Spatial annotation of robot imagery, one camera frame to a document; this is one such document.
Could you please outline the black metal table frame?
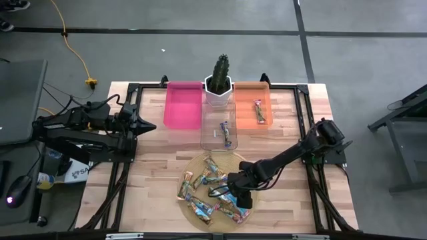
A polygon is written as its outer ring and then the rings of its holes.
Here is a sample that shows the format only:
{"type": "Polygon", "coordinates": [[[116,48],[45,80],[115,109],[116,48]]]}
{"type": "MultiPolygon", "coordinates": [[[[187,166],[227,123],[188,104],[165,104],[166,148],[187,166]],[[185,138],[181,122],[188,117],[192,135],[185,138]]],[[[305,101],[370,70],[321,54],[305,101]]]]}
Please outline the black metal table frame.
{"type": "MultiPolygon", "coordinates": [[[[168,129],[163,123],[166,91],[140,91],[140,114],[157,126],[139,136],[136,156],[129,166],[124,190],[101,219],[103,227],[131,232],[201,233],[183,215],[177,187],[185,167],[207,151],[201,148],[201,128],[168,129]]],[[[232,151],[246,161],[270,158],[294,145],[302,130],[322,117],[332,118],[323,84],[270,85],[273,123],[267,129],[238,129],[238,146],[232,151]]],[[[270,190],[252,195],[254,212],[246,224],[225,233],[313,233],[314,212],[306,166],[288,165],[270,190]]]]}

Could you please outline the dark grey laptop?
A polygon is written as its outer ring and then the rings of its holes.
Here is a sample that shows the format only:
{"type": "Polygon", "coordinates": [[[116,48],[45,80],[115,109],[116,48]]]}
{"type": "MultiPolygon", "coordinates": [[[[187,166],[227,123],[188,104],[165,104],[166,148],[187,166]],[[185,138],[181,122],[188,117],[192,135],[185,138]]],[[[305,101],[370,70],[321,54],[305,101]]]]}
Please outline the dark grey laptop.
{"type": "Polygon", "coordinates": [[[0,146],[31,139],[46,70],[46,60],[0,61],[0,146]]]}

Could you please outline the grey desk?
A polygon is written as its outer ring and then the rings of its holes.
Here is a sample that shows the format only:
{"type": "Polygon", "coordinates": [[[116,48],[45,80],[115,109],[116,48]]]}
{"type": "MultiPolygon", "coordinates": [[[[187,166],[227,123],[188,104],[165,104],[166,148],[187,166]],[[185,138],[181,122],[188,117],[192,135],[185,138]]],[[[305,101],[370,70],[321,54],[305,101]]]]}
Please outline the grey desk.
{"type": "Polygon", "coordinates": [[[26,222],[35,216],[35,205],[39,203],[36,184],[40,164],[43,162],[43,148],[44,144],[38,141],[0,147],[0,161],[9,162],[3,194],[0,197],[0,226],[26,222]],[[17,208],[8,207],[6,202],[8,188],[14,180],[28,173],[32,182],[27,188],[22,204],[17,208]]]}

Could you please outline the white printed box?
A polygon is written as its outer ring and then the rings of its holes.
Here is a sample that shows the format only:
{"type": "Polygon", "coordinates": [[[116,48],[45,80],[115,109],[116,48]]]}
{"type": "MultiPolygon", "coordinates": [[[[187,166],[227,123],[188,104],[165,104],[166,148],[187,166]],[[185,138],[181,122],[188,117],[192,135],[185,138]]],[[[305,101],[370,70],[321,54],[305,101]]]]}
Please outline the white printed box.
{"type": "Polygon", "coordinates": [[[65,184],[86,182],[90,166],[74,159],[70,159],[70,162],[70,168],[68,168],[67,172],[63,175],[63,182],[65,184]]]}

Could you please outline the round woven straw placemat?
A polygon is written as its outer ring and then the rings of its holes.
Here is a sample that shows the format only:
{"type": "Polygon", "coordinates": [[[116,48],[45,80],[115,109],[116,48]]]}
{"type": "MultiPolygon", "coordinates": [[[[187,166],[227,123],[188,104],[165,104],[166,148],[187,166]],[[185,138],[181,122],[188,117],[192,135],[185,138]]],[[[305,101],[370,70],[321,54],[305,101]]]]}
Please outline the round woven straw placemat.
{"type": "MultiPolygon", "coordinates": [[[[208,187],[219,187],[220,185],[226,185],[226,183],[220,183],[220,184],[213,184],[213,185],[203,185],[201,184],[196,192],[193,192],[191,190],[191,184],[194,182],[194,180],[203,172],[203,170],[208,167],[207,164],[204,161],[204,158],[206,156],[210,155],[213,161],[218,165],[218,167],[225,173],[225,175],[228,176],[228,173],[235,173],[239,171],[239,164],[240,162],[244,161],[245,159],[236,153],[203,153],[197,157],[194,157],[189,164],[185,167],[183,171],[183,175],[179,180],[179,184],[177,187],[177,192],[179,191],[179,188],[181,186],[181,182],[183,181],[183,176],[186,171],[190,171],[193,173],[193,177],[191,178],[191,182],[189,185],[189,190],[187,193],[192,194],[193,196],[196,196],[197,198],[201,199],[202,201],[205,201],[206,203],[209,203],[210,205],[214,206],[216,203],[219,203],[219,201],[216,198],[209,197],[208,196],[208,187]]],[[[213,172],[208,177],[217,177],[213,172]]],[[[248,222],[250,219],[252,213],[254,212],[254,208],[249,209],[250,214],[246,218],[242,218],[243,221],[240,224],[235,223],[232,219],[230,219],[228,216],[223,214],[220,211],[213,210],[213,213],[210,215],[212,224],[210,226],[205,225],[202,221],[200,221],[194,214],[194,212],[187,207],[188,203],[185,199],[184,200],[177,200],[179,208],[181,209],[181,212],[183,213],[184,217],[197,229],[205,232],[232,232],[236,229],[240,228],[244,224],[248,222]]],[[[227,208],[234,211],[235,213],[238,213],[238,211],[234,208],[233,204],[226,204],[227,208]]]]}

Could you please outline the person's shoe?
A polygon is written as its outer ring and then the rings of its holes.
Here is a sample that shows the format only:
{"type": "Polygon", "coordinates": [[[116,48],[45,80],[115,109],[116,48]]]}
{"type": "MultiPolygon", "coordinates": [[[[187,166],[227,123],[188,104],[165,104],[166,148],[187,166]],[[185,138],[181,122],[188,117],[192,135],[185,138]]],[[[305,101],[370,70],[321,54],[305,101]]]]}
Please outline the person's shoe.
{"type": "Polygon", "coordinates": [[[14,25],[10,24],[6,20],[0,18],[0,31],[2,32],[10,32],[14,30],[14,25]]]}
{"type": "Polygon", "coordinates": [[[30,7],[31,3],[24,0],[0,0],[0,12],[14,12],[26,10],[30,7]]]}

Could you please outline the black computer mouse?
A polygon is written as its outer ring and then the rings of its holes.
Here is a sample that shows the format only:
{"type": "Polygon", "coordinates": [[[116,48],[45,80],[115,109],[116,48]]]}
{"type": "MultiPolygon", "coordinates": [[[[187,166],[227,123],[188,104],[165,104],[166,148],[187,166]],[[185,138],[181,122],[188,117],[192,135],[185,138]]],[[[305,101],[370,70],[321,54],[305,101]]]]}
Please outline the black computer mouse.
{"type": "Polygon", "coordinates": [[[22,175],[12,182],[6,194],[6,206],[14,209],[21,206],[24,202],[28,189],[31,185],[32,178],[28,175],[22,175]]]}

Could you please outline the silver metal bracket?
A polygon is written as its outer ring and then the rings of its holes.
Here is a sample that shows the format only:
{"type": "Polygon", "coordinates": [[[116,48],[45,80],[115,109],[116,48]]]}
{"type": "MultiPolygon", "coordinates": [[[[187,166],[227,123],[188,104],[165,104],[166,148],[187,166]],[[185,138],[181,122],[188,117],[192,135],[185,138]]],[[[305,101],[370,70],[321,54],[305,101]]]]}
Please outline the silver metal bracket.
{"type": "Polygon", "coordinates": [[[144,233],[109,233],[105,240],[139,240],[144,238],[144,233]]]}
{"type": "Polygon", "coordinates": [[[293,234],[292,240],[330,240],[328,235],[293,234]]]}

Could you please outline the red-ended granola bar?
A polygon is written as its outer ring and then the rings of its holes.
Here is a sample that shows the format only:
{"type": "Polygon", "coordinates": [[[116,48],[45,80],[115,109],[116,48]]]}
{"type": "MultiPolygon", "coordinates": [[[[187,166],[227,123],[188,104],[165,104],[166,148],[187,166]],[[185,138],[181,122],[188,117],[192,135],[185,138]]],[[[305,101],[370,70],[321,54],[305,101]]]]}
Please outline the red-ended granola bar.
{"type": "Polygon", "coordinates": [[[256,111],[256,118],[259,124],[264,124],[266,122],[266,118],[264,117],[264,113],[262,110],[262,101],[261,99],[254,100],[254,107],[256,111]]]}
{"type": "Polygon", "coordinates": [[[223,214],[228,216],[230,219],[232,219],[237,224],[240,224],[243,221],[242,216],[240,214],[235,213],[234,211],[228,209],[227,205],[224,203],[221,203],[221,202],[216,203],[213,206],[213,209],[216,211],[222,212],[223,214]]]}

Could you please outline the small plastic bottle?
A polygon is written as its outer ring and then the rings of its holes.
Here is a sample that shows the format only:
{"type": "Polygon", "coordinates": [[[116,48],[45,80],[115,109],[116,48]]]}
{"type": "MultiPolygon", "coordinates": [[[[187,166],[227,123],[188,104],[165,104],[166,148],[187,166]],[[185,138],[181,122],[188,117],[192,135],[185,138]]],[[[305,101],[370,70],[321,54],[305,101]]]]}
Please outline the small plastic bottle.
{"type": "Polygon", "coordinates": [[[46,173],[39,172],[37,177],[37,188],[40,190],[49,190],[55,184],[55,177],[46,173]]]}

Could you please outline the orange plastic bin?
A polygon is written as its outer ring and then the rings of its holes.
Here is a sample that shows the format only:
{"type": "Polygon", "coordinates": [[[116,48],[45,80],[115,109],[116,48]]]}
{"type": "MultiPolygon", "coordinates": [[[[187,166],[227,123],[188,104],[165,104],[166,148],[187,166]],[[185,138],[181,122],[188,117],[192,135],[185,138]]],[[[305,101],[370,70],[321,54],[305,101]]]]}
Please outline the orange plastic bin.
{"type": "Polygon", "coordinates": [[[267,129],[273,123],[270,86],[266,82],[234,83],[234,101],[238,129],[267,129]],[[261,99],[266,122],[259,124],[256,118],[254,100],[261,99]]]}

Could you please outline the black side table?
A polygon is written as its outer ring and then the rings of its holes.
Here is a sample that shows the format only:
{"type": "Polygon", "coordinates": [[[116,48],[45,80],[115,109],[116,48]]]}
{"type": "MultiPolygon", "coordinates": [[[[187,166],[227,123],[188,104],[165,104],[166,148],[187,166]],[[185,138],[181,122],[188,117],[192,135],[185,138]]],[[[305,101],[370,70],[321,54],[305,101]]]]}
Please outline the black side table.
{"type": "Polygon", "coordinates": [[[386,127],[398,158],[406,170],[406,183],[389,188],[389,193],[427,189],[427,84],[398,100],[396,108],[368,126],[371,132],[386,127]]]}

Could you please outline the purple Chewy granola bar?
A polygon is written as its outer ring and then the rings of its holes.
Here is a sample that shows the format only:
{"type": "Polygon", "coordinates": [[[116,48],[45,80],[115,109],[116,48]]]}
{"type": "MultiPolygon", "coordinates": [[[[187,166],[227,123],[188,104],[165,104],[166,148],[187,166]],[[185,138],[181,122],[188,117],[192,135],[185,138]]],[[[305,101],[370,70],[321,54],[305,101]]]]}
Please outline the purple Chewy granola bar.
{"type": "Polygon", "coordinates": [[[232,142],[230,141],[230,132],[228,129],[228,122],[224,121],[220,123],[220,128],[224,136],[224,147],[230,147],[232,145],[232,142]]]}

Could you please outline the white hexagonal plant pot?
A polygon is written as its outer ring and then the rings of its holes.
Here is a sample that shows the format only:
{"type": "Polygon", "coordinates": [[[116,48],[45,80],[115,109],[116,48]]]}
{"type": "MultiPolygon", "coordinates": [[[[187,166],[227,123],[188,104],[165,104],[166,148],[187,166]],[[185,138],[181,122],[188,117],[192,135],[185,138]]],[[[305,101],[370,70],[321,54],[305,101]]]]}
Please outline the white hexagonal plant pot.
{"type": "Polygon", "coordinates": [[[209,85],[211,78],[212,78],[212,75],[209,75],[204,79],[205,97],[207,99],[207,102],[212,107],[224,107],[228,104],[230,95],[232,94],[232,90],[233,90],[232,79],[230,76],[227,76],[226,83],[228,84],[228,90],[222,93],[221,95],[218,95],[207,89],[207,86],[209,85]]]}

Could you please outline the green orange-ended granola bar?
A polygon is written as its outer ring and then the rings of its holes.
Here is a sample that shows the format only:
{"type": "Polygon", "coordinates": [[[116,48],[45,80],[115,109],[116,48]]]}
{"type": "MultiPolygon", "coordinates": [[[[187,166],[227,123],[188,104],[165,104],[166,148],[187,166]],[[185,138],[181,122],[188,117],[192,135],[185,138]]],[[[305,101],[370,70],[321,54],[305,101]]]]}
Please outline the green orange-ended granola bar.
{"type": "Polygon", "coordinates": [[[181,182],[181,186],[180,186],[179,191],[177,193],[177,199],[178,200],[184,200],[185,199],[187,192],[189,190],[189,185],[190,185],[192,177],[193,177],[192,172],[186,171],[184,173],[183,181],[181,182]]]}
{"type": "Polygon", "coordinates": [[[195,216],[205,225],[210,226],[213,223],[211,217],[202,211],[195,203],[188,203],[187,207],[191,209],[195,216]]]}

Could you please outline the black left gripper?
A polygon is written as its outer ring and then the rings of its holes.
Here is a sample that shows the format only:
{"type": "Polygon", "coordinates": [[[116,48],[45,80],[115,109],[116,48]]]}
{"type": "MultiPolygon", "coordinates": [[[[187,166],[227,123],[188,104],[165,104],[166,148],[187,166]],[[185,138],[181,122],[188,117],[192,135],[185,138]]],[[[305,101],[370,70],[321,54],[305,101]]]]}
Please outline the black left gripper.
{"type": "Polygon", "coordinates": [[[156,126],[153,123],[150,123],[140,116],[136,116],[136,113],[132,113],[127,120],[127,136],[139,136],[144,133],[153,131],[156,129],[156,126]]]}

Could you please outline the clear plastic bin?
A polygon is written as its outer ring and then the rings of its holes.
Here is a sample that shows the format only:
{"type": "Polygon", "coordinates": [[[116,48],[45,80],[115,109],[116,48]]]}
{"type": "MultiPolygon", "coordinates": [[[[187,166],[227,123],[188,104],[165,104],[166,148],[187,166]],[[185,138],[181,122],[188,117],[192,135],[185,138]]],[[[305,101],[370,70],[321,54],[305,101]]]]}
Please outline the clear plastic bin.
{"type": "Polygon", "coordinates": [[[201,110],[201,148],[206,151],[232,151],[238,146],[236,106],[232,100],[224,107],[212,107],[207,100],[201,110]],[[224,147],[220,123],[227,121],[230,132],[230,147],[224,147]]]}

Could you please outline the pink plastic bin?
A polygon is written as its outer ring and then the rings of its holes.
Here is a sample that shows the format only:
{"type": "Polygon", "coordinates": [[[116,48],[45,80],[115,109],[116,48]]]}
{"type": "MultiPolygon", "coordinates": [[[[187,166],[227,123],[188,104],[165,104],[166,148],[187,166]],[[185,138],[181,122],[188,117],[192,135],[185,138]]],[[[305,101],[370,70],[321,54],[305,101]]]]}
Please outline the pink plastic bin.
{"type": "Polygon", "coordinates": [[[201,82],[169,82],[167,84],[163,123],[168,129],[201,127],[201,82]]]}

